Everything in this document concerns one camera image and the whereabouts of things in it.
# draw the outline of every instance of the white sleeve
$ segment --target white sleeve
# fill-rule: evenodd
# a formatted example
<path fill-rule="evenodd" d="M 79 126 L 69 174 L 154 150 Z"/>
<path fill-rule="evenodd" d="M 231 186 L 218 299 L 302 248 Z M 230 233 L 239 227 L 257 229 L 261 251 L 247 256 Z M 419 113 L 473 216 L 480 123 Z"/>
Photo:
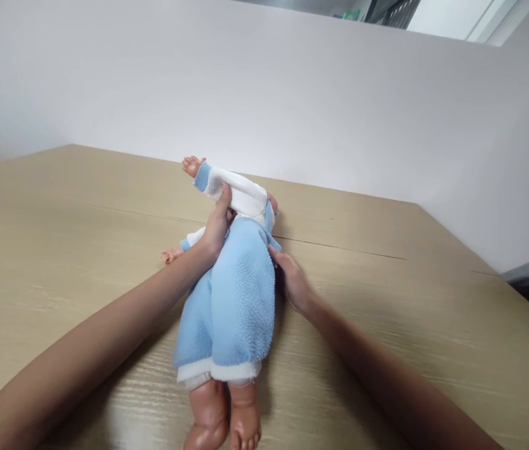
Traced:
<path fill-rule="evenodd" d="M 198 231 L 189 233 L 187 237 L 180 242 L 181 249 L 186 252 L 190 247 L 193 247 L 202 238 L 205 229 L 206 227 L 202 227 Z"/>
<path fill-rule="evenodd" d="M 237 213 L 251 218 L 264 213 L 268 200 L 266 190 L 242 175 L 203 162 L 194 180 L 198 190 L 217 201 L 221 198 L 223 183 L 231 188 L 231 208 Z"/>

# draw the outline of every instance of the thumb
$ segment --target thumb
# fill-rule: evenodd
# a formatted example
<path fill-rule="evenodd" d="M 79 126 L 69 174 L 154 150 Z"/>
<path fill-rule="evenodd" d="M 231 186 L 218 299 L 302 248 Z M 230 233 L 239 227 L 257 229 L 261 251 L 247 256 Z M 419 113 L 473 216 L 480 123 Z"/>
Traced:
<path fill-rule="evenodd" d="M 267 248 L 269 250 L 269 255 L 271 255 L 272 260 L 279 264 L 281 268 L 285 270 L 288 263 L 288 260 L 285 258 L 285 255 L 282 252 L 277 251 L 277 249 L 271 244 L 267 245 Z"/>
<path fill-rule="evenodd" d="M 215 214 L 226 216 L 227 208 L 229 208 L 230 204 L 231 188 L 229 187 L 229 184 L 223 183 L 223 193 L 221 194 L 221 198 L 219 198 L 219 201 L 216 203 L 216 207 L 214 208 Z"/>

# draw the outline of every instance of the wood grain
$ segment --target wood grain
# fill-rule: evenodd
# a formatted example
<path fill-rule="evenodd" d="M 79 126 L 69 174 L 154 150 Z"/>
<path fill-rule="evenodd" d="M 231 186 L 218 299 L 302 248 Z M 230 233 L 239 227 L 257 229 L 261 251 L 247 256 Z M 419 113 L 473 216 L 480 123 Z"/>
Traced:
<path fill-rule="evenodd" d="M 414 204 L 253 178 L 275 234 L 322 295 L 507 448 L 529 448 L 529 304 Z M 0 163 L 0 388 L 161 266 L 212 204 L 179 164 L 68 146 Z M 178 449 L 180 304 L 45 444 Z M 263 373 L 263 449 L 404 448 L 314 329 L 280 303 Z"/>

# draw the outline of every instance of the doll leg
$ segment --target doll leg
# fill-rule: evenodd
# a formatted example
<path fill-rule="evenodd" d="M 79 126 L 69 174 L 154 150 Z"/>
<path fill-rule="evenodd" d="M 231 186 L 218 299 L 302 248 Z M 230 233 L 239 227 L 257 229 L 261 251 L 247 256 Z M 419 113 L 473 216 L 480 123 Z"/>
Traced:
<path fill-rule="evenodd" d="M 275 321 L 275 273 L 259 236 L 233 223 L 213 268 L 212 377 L 228 381 L 231 449 L 254 449 L 261 438 L 256 378 Z"/>
<path fill-rule="evenodd" d="M 229 431 L 223 383 L 210 379 L 189 392 L 194 424 L 189 429 L 183 450 L 216 450 Z"/>
<path fill-rule="evenodd" d="M 212 379 L 211 270 L 190 292 L 181 315 L 173 364 L 188 388 L 194 416 L 184 450 L 215 450 L 227 437 L 223 383 Z"/>

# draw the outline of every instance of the white fabric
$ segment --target white fabric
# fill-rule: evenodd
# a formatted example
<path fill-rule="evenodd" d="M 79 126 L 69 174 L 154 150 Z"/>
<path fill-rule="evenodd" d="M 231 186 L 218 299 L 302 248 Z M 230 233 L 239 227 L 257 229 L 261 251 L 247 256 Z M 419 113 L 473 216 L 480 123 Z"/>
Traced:
<path fill-rule="evenodd" d="M 196 388 L 202 386 L 206 381 L 212 380 L 209 372 L 205 372 L 200 375 L 196 375 L 190 379 L 185 380 L 185 388 L 188 391 L 193 391 Z"/>
<path fill-rule="evenodd" d="M 220 381 L 252 379 L 258 376 L 261 367 L 262 363 L 260 361 L 242 362 L 235 366 L 218 366 L 217 364 L 213 364 L 210 369 L 210 375 Z"/>
<path fill-rule="evenodd" d="M 196 362 L 185 364 L 177 369 L 177 383 L 189 380 L 195 376 L 210 372 L 213 367 L 213 358 L 208 357 Z"/>
<path fill-rule="evenodd" d="M 261 368 L 261 361 L 242 362 L 235 366 L 219 366 L 213 362 L 213 358 L 209 357 L 179 367 L 177 370 L 177 383 L 185 382 L 207 373 L 210 373 L 212 378 L 219 381 L 250 380 L 258 377 Z"/>
<path fill-rule="evenodd" d="M 238 379 L 238 380 L 229 380 L 229 383 L 235 384 L 236 386 L 243 386 L 248 381 L 252 381 L 252 380 L 253 380 L 253 378 L 242 378 L 242 379 Z"/>
<path fill-rule="evenodd" d="M 238 217 L 254 219 L 266 229 L 266 189 L 242 175 L 211 167 L 204 193 L 218 201 L 223 193 L 223 183 L 231 188 L 231 208 Z"/>
<path fill-rule="evenodd" d="M 193 247 L 202 238 L 204 230 L 206 230 L 206 227 L 202 227 L 198 231 L 188 234 L 186 239 L 188 240 L 190 247 Z"/>

